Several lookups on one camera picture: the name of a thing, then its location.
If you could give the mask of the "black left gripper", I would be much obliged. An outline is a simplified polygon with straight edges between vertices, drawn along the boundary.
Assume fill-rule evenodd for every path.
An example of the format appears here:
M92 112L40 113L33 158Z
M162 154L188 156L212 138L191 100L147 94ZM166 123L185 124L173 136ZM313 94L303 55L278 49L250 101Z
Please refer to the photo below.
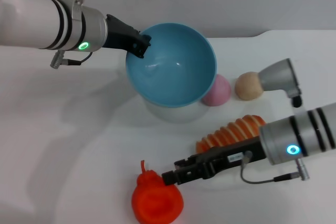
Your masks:
M139 34L136 29L110 14L107 15L106 22L108 30L103 48L121 49L140 59L144 58L151 45L150 35Z

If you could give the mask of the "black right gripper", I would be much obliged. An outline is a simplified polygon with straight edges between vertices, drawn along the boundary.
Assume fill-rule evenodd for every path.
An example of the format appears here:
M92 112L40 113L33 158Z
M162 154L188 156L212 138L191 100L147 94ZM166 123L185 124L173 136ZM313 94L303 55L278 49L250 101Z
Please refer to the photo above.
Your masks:
M266 158L259 138L250 138L224 147L212 147L202 154L194 154L174 162L175 168L162 174L165 185L181 185L197 179L210 179L216 174L242 164L245 156L251 162Z

